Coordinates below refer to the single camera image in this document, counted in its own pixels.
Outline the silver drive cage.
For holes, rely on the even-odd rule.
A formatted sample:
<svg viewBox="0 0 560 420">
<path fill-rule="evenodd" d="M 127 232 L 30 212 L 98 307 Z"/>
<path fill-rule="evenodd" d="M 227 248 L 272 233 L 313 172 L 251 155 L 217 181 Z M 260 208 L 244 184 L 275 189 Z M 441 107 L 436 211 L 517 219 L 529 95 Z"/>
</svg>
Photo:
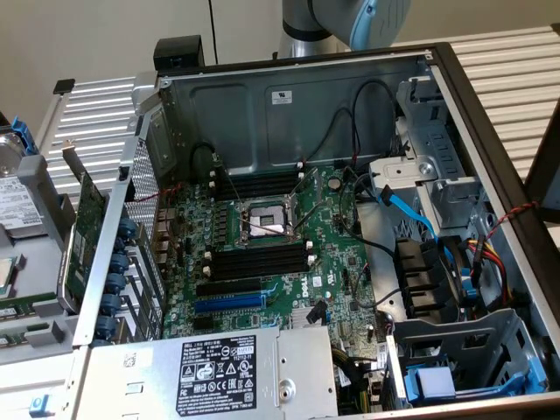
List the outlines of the silver drive cage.
<svg viewBox="0 0 560 420">
<path fill-rule="evenodd" d="M 399 84 L 403 116 L 396 133 L 405 152 L 370 164 L 373 187 L 389 187 L 437 232 L 476 235 L 482 231 L 480 205 L 485 192 L 479 177 L 466 170 L 453 142 L 453 120 L 438 84 L 414 77 Z"/>
</svg>

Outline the dark brown panel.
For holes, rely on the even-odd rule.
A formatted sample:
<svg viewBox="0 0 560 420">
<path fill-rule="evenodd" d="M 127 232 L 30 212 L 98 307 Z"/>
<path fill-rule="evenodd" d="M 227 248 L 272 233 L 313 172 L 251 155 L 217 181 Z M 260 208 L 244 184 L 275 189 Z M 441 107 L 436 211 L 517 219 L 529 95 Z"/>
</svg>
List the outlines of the dark brown panel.
<svg viewBox="0 0 560 420">
<path fill-rule="evenodd" d="M 541 218 L 560 224 L 560 98 L 524 181 Z"/>
</svg>

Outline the CPU chip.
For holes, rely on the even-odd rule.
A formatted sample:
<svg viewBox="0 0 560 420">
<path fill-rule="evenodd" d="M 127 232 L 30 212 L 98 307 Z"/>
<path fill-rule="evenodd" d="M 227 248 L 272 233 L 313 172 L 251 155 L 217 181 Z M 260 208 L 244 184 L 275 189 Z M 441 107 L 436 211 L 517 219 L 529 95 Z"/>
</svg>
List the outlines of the CPU chip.
<svg viewBox="0 0 560 420">
<path fill-rule="evenodd" d="M 17 274 L 25 267 L 25 263 L 26 260 L 22 254 L 0 258 L 0 299 L 10 295 Z"/>
</svg>

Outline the green Dell motherboard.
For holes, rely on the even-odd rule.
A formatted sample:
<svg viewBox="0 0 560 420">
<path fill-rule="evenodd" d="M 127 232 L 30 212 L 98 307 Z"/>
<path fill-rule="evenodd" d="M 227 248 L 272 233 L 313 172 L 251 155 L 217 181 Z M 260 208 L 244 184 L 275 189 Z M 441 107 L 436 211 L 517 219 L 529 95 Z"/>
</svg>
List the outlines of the green Dell motherboard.
<svg viewBox="0 0 560 420">
<path fill-rule="evenodd" d="M 227 333 L 256 328 L 290 329 L 293 309 L 311 307 L 307 319 L 314 327 L 327 328 L 331 342 L 350 353 L 370 357 L 382 338 L 377 325 L 371 286 L 372 263 L 361 238 L 361 225 L 354 199 L 354 187 L 343 179 L 344 172 L 331 166 L 317 167 L 323 179 L 322 205 L 300 228 L 302 241 L 309 251 L 306 272 L 256 277 L 260 293 L 266 297 L 264 307 L 196 313 L 198 300 L 235 295 L 197 297 L 199 284 L 212 281 L 202 276 L 211 261 L 205 251 L 242 249 L 233 244 L 237 199 L 218 201 L 210 192 L 214 188 L 189 184 L 174 189 L 163 200 L 161 209 L 177 209 L 179 250 L 162 267 L 168 289 L 162 335 L 166 339 L 205 333 Z M 337 192 L 327 186 L 337 177 L 342 186 Z M 318 202 L 312 191 L 297 193 L 302 217 Z M 194 331 L 196 317 L 211 315 L 214 329 Z"/>
</svg>

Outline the blue plastic disk clip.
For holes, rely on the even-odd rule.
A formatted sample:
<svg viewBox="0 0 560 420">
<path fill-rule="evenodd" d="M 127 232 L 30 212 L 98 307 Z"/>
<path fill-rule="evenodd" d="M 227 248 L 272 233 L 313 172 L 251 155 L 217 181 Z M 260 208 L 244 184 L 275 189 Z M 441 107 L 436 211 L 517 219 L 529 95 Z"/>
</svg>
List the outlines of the blue plastic disk clip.
<svg viewBox="0 0 560 420">
<path fill-rule="evenodd" d="M 35 144 L 34 138 L 32 133 L 27 126 L 27 124 L 20 120 L 17 116 L 11 123 L 11 130 L 21 139 L 22 144 L 25 149 L 25 154 L 29 155 L 37 155 L 39 150 Z"/>
</svg>

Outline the blue expansion slot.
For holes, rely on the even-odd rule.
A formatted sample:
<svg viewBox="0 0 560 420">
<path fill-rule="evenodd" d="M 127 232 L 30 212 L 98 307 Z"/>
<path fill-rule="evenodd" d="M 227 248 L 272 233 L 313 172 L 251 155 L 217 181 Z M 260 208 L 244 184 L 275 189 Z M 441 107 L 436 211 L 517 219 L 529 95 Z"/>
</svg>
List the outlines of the blue expansion slot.
<svg viewBox="0 0 560 420">
<path fill-rule="evenodd" d="M 245 308 L 264 307 L 265 305 L 266 297 L 263 294 L 254 293 L 198 300 L 194 304 L 194 311 L 196 313 L 224 312 Z"/>
</svg>

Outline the raised socket cover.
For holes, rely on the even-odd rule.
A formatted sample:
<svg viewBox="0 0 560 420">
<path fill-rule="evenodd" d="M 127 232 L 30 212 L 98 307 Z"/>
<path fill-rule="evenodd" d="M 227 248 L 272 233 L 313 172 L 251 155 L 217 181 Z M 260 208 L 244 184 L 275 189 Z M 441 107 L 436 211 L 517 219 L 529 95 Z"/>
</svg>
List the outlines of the raised socket cover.
<svg viewBox="0 0 560 420">
<path fill-rule="evenodd" d="M 320 202 L 322 200 L 322 188 L 323 179 L 319 174 L 319 169 L 315 167 L 303 175 L 303 177 L 298 181 L 296 186 L 289 193 L 289 197 L 292 199 L 296 196 L 297 193 L 312 191 L 316 201 Z"/>
</svg>

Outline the long black expansion slot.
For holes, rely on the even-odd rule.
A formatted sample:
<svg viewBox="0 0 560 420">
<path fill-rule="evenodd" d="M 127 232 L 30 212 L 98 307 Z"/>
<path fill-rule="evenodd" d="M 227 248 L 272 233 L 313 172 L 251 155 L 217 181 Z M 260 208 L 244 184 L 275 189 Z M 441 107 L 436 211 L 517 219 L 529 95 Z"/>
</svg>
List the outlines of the long black expansion slot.
<svg viewBox="0 0 560 420">
<path fill-rule="evenodd" d="M 254 293 L 261 290 L 261 281 L 258 278 L 250 278 L 199 284 L 196 286 L 195 293 L 197 297 L 212 297 Z"/>
</svg>

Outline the blue square latch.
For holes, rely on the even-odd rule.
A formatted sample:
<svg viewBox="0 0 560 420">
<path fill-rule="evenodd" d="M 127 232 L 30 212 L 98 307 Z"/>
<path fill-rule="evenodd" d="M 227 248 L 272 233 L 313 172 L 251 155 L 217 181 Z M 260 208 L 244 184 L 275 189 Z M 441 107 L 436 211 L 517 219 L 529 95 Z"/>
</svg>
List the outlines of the blue square latch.
<svg viewBox="0 0 560 420">
<path fill-rule="evenodd" d="M 48 394 L 35 395 L 31 399 L 31 403 L 28 409 L 30 418 L 45 418 L 49 417 L 49 403 L 50 396 Z"/>
</svg>

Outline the green graphics card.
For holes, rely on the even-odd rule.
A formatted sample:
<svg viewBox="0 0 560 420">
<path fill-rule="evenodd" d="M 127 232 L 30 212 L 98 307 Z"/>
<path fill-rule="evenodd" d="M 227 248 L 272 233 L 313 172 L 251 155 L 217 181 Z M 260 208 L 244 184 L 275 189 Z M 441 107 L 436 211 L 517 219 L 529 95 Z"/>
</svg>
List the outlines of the green graphics card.
<svg viewBox="0 0 560 420">
<path fill-rule="evenodd" d="M 91 273 L 105 212 L 105 197 L 95 186 L 71 140 L 62 146 L 62 156 L 79 181 L 80 194 L 75 221 L 62 254 L 57 282 L 57 299 L 71 314 L 80 311 Z"/>
</svg>

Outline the open PC case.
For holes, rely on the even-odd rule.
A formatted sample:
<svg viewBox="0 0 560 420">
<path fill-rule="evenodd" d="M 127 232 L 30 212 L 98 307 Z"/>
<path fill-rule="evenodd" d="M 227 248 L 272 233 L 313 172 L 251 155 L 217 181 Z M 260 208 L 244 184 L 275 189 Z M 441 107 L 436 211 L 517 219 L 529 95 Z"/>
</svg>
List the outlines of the open PC case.
<svg viewBox="0 0 560 420">
<path fill-rule="evenodd" d="M 484 227 L 476 235 L 437 232 L 389 187 L 380 193 L 373 187 L 370 164 L 405 152 L 396 133 L 403 116 L 396 91 L 414 77 L 438 84 L 462 164 L 484 189 Z M 560 253 L 448 45 L 158 75 L 134 104 L 133 141 L 109 195 L 75 350 L 169 340 L 162 335 L 168 289 L 154 242 L 158 211 L 174 189 L 205 183 L 221 162 L 231 174 L 331 166 L 353 185 L 382 335 L 364 357 L 336 347 L 328 332 L 338 415 L 319 420 L 560 420 Z M 122 217 L 137 224 L 135 239 L 117 236 Z M 456 322 L 516 312 L 548 376 L 547 392 L 383 408 L 387 337 L 396 323 L 409 320 L 395 267 L 401 237 L 435 241 L 458 302 Z M 114 253 L 129 258 L 127 284 L 115 335 L 97 339 Z"/>
</svg>

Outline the black fan shroud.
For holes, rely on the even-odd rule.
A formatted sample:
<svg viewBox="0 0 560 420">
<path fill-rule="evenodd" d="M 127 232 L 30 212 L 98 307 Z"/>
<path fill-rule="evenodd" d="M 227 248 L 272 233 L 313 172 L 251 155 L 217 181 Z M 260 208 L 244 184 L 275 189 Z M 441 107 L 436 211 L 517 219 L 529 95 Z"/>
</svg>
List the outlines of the black fan shroud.
<svg viewBox="0 0 560 420">
<path fill-rule="evenodd" d="M 395 271 L 408 319 L 423 319 L 432 324 L 458 320 L 458 302 L 434 240 L 398 238 Z"/>
</svg>

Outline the hard disk white label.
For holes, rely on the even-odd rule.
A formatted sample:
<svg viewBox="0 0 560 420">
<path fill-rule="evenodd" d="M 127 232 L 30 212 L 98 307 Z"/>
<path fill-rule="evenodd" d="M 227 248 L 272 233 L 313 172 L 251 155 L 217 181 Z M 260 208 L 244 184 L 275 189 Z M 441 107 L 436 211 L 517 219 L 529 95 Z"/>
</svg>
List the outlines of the hard disk white label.
<svg viewBox="0 0 560 420">
<path fill-rule="evenodd" d="M 0 226 L 13 240 L 46 233 L 28 188 L 17 177 L 26 156 L 24 141 L 18 133 L 0 129 Z"/>
</svg>

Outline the grey parts rack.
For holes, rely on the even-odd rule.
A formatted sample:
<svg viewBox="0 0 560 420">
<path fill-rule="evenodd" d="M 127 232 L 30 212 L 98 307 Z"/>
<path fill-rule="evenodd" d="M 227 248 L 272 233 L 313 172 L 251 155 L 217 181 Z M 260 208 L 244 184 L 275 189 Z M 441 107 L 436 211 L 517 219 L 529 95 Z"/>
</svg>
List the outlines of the grey parts rack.
<svg viewBox="0 0 560 420">
<path fill-rule="evenodd" d="M 70 198 L 55 188 L 43 156 L 25 156 L 17 170 L 37 207 L 45 234 L 13 240 L 0 226 L 0 258 L 25 257 L 7 298 L 21 298 L 54 292 L 53 300 L 32 305 L 28 317 L 0 320 L 0 333 L 25 333 L 26 345 L 0 348 L 0 366 L 71 352 L 78 313 L 65 311 L 57 299 L 57 282 L 62 254 L 67 247 L 75 209 Z"/>
</svg>

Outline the small silver heatsink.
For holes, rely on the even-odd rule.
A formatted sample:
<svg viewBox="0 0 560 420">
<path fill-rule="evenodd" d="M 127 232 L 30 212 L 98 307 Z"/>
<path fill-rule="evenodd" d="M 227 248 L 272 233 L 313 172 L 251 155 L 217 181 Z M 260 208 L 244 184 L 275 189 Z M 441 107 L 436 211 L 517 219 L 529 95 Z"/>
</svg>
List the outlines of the small silver heatsink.
<svg viewBox="0 0 560 420">
<path fill-rule="evenodd" d="M 314 324 L 307 319 L 311 310 L 311 307 L 299 307 L 293 309 L 290 314 L 290 329 L 314 327 Z"/>
</svg>

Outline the light grey metal panel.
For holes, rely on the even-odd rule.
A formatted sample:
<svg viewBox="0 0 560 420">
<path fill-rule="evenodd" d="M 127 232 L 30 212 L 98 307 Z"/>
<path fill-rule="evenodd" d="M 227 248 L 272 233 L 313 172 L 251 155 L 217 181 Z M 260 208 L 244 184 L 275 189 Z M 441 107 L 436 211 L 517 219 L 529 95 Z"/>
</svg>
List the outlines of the light grey metal panel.
<svg viewBox="0 0 560 420">
<path fill-rule="evenodd" d="M 0 420 L 77 420 L 92 350 L 0 366 Z M 49 417 L 30 418 L 36 395 L 50 396 Z"/>
</svg>

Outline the blue disk bracket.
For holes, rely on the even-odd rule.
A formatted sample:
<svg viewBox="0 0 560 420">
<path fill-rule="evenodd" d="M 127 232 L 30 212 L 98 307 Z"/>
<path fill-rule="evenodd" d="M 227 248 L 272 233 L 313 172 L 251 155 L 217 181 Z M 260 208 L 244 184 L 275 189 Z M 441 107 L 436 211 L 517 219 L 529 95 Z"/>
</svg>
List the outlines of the blue disk bracket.
<svg viewBox="0 0 560 420">
<path fill-rule="evenodd" d="M 407 401 L 413 407 L 534 395 L 548 389 L 547 376 L 536 356 L 528 359 L 526 369 L 512 374 L 505 371 L 502 378 L 492 386 L 458 390 L 449 366 L 416 365 L 407 369 L 403 380 Z"/>
</svg>

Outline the grey disk bay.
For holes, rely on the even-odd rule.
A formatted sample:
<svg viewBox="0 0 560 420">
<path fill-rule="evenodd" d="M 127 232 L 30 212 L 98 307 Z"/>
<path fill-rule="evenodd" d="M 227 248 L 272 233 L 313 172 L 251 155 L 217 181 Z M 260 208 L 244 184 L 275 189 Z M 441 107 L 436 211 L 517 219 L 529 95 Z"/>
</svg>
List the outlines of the grey disk bay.
<svg viewBox="0 0 560 420">
<path fill-rule="evenodd" d="M 512 309 L 447 324 L 422 319 L 398 322 L 387 345 L 387 376 L 381 391 L 386 410 L 436 406 L 408 403 L 403 378 L 413 366 L 449 366 L 456 388 L 464 390 L 495 385 L 505 371 L 522 371 L 529 358 L 539 359 L 527 327 Z"/>
</svg>

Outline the CPU socket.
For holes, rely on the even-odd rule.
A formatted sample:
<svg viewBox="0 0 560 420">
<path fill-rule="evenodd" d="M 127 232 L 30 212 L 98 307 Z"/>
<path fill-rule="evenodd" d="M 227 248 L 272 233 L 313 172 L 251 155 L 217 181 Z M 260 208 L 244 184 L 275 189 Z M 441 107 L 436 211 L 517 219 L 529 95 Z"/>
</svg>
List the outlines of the CPU socket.
<svg viewBox="0 0 560 420">
<path fill-rule="evenodd" d="M 250 249 L 301 242 L 301 218 L 295 193 L 239 200 L 234 205 L 233 244 Z"/>
</svg>

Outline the black box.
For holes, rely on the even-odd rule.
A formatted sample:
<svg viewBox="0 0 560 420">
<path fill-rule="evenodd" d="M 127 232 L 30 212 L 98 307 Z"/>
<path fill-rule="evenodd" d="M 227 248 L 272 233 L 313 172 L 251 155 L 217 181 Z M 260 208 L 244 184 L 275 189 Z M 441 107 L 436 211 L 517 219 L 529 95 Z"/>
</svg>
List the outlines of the black box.
<svg viewBox="0 0 560 420">
<path fill-rule="evenodd" d="M 204 67 L 205 58 L 201 36 L 161 38 L 154 48 L 153 64 L 159 76 Z"/>
</svg>

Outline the silver power supply with label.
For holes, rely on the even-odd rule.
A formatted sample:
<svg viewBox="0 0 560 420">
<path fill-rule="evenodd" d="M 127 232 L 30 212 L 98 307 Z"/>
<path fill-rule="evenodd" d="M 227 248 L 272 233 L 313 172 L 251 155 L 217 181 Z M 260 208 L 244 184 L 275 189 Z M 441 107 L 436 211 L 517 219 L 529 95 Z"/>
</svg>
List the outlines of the silver power supply with label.
<svg viewBox="0 0 560 420">
<path fill-rule="evenodd" d="M 328 331 L 277 327 L 97 347 L 77 420 L 338 415 Z"/>
</svg>

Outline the thin metal locking lever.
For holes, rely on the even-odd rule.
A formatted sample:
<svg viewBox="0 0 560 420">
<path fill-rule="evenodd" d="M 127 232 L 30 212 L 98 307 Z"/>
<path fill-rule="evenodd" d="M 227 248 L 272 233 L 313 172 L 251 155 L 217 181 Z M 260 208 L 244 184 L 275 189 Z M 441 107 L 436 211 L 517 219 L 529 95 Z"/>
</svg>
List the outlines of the thin metal locking lever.
<svg viewBox="0 0 560 420">
<path fill-rule="evenodd" d="M 224 172 L 224 175 L 225 175 L 227 181 L 228 181 L 229 184 L 231 185 L 232 190 L 234 191 L 234 194 L 235 194 L 235 196 L 236 196 L 236 198 L 237 198 L 237 200 L 238 200 L 238 204 L 239 204 L 238 207 L 239 207 L 239 210 L 241 211 L 242 208 L 243 208 L 242 199 L 241 199 L 241 197 L 240 197 L 240 195 L 239 195 L 239 193 L 238 193 L 238 191 L 237 191 L 237 189 L 236 189 L 236 187 L 235 187 L 235 184 L 234 184 L 233 180 L 231 179 L 231 177 L 230 177 L 230 175 L 229 175 L 229 172 L 228 172 L 227 167 L 225 166 L 225 164 L 224 164 L 223 162 L 220 162 L 220 166 L 221 166 L 221 168 L 222 168 L 222 171 Z"/>
<path fill-rule="evenodd" d="M 307 212 L 301 219 L 298 220 L 296 225 L 293 227 L 294 231 L 297 231 L 301 228 L 313 215 L 314 213 L 320 208 L 322 202 L 318 202 L 315 206 L 311 208 L 309 212 Z"/>
</svg>

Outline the blue card retention clip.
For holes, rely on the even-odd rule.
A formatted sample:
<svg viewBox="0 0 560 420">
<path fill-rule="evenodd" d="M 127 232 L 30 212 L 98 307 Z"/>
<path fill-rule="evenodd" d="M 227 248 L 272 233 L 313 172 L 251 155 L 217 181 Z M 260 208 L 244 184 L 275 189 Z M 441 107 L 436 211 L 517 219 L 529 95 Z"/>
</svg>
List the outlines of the blue card retention clip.
<svg viewBox="0 0 560 420">
<path fill-rule="evenodd" d="M 129 258 L 124 254 L 114 253 L 110 257 L 108 271 L 123 275 L 130 266 Z"/>
<path fill-rule="evenodd" d="M 126 277 L 120 273 L 109 273 L 105 282 L 105 291 L 108 294 L 119 296 L 127 284 Z"/>
<path fill-rule="evenodd" d="M 131 219 L 122 217 L 117 227 L 117 236 L 124 241 L 130 241 L 137 237 L 137 224 Z"/>
<path fill-rule="evenodd" d="M 115 294 L 103 294 L 100 302 L 100 314 L 114 317 L 122 307 L 122 300 Z"/>
<path fill-rule="evenodd" d="M 99 340 L 111 340 L 116 334 L 116 319 L 100 315 L 95 322 L 94 334 Z"/>
</svg>

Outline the silver port block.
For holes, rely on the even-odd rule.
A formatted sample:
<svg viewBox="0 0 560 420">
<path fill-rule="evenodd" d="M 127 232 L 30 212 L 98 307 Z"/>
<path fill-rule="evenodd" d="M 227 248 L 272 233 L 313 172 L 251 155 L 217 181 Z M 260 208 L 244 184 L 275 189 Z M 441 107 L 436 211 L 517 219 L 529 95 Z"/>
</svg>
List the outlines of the silver port block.
<svg viewBox="0 0 560 420">
<path fill-rule="evenodd" d="M 177 215 L 175 207 L 167 207 L 158 211 L 154 250 L 159 267 L 164 267 L 170 258 L 177 256 L 179 250 Z"/>
</svg>

